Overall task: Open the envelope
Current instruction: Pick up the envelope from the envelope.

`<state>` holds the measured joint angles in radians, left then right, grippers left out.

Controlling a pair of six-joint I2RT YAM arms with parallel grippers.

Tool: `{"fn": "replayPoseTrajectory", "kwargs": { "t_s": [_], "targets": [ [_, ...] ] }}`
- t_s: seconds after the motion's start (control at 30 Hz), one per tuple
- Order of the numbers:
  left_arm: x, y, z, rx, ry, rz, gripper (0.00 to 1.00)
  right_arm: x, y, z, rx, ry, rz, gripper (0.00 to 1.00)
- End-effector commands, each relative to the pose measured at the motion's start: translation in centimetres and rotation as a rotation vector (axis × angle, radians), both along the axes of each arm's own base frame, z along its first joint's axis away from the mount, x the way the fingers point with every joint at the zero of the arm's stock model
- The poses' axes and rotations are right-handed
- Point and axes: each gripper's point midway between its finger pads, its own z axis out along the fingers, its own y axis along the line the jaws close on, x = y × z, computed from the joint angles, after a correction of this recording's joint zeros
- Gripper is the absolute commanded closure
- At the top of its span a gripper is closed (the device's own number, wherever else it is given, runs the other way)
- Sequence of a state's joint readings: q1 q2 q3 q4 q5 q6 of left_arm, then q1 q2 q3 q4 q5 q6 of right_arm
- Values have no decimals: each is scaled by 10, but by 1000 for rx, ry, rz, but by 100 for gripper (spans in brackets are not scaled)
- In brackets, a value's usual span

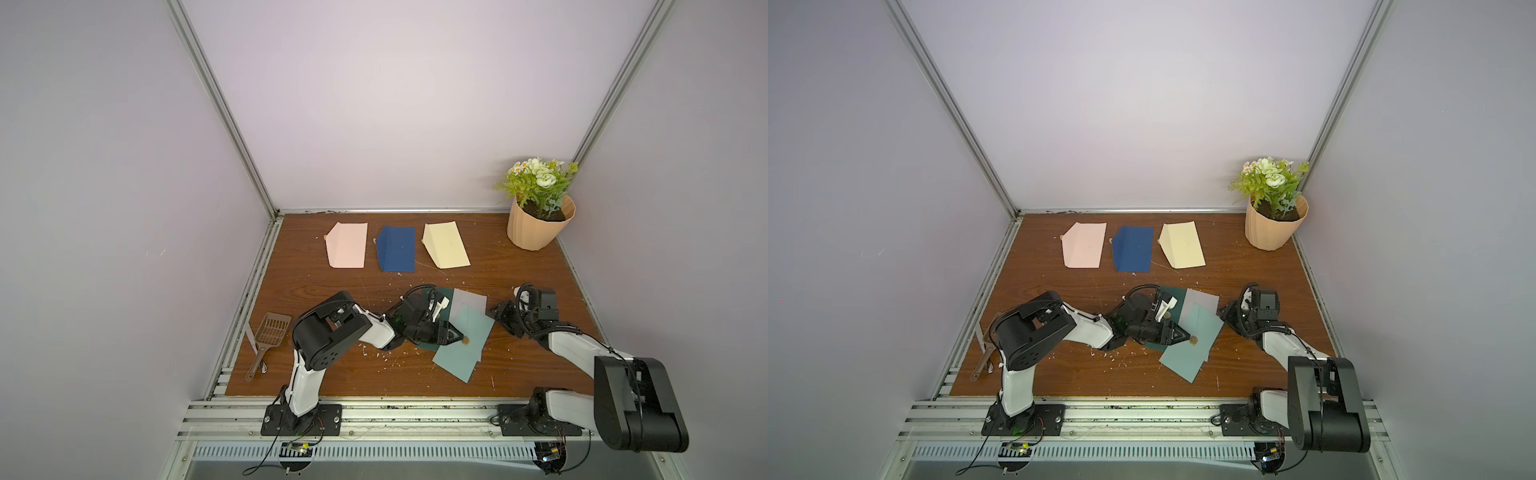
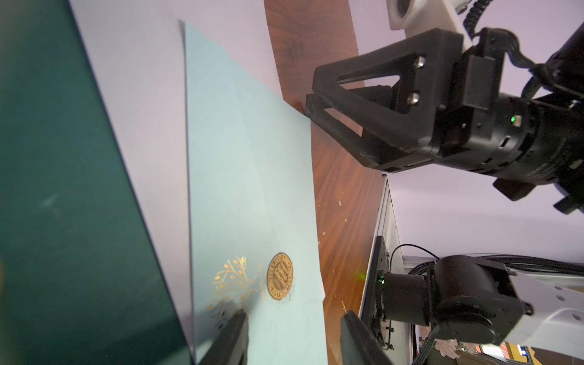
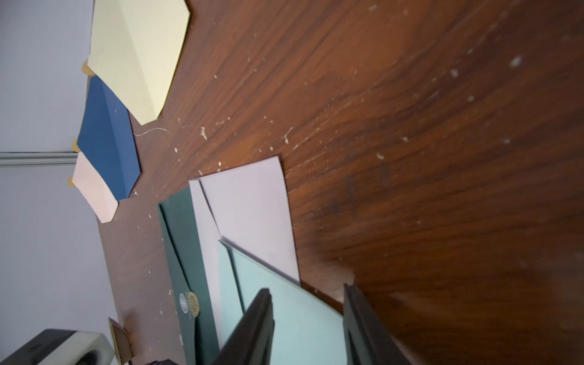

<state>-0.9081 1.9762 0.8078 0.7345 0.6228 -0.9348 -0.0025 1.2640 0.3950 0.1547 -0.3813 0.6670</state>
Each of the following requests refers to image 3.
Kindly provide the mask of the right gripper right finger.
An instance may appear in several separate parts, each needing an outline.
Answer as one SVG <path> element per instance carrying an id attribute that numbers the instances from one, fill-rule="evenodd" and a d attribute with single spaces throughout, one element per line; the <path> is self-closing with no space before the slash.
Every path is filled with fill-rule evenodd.
<path id="1" fill-rule="evenodd" d="M 344 296 L 348 364 L 410 364 L 360 289 L 345 284 Z"/>

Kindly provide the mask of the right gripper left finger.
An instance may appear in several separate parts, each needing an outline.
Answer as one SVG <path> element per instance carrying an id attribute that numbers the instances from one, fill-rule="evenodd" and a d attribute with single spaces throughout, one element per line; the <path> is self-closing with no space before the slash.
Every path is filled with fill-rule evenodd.
<path id="1" fill-rule="evenodd" d="M 274 331 L 272 295 L 263 288 L 213 364 L 270 364 Z"/>

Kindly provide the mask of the teal envelope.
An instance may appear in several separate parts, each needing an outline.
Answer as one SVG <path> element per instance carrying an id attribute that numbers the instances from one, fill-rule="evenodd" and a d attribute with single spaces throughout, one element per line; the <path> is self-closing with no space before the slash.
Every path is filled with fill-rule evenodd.
<path id="1" fill-rule="evenodd" d="M 259 290 L 272 295 L 275 332 L 271 364 L 348 363 L 343 316 L 301 286 L 238 249 L 218 245 L 223 348 Z"/>

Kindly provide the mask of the pink envelope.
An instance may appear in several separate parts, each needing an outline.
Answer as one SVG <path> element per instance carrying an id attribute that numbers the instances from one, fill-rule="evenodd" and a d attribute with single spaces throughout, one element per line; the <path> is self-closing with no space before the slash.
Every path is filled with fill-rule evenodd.
<path id="1" fill-rule="evenodd" d="M 119 203 L 105 180 L 81 151 L 77 156 L 73 176 L 68 182 L 84 196 L 100 223 L 111 222 Z"/>

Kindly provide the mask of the navy blue envelope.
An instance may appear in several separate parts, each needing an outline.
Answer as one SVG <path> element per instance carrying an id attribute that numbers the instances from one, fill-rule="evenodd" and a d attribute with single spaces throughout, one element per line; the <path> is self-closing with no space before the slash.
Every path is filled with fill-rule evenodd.
<path id="1" fill-rule="evenodd" d="M 117 201 L 129 198 L 141 175 L 129 111 L 97 76 L 89 80 L 77 146 Z"/>

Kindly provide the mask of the cream yellow envelope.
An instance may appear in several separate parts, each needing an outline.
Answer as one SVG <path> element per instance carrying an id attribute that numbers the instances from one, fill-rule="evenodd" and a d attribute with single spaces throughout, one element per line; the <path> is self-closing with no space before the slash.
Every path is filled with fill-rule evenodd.
<path id="1" fill-rule="evenodd" d="M 183 0 L 96 1 L 84 73 L 99 77 L 140 125 L 157 120 L 190 16 Z"/>

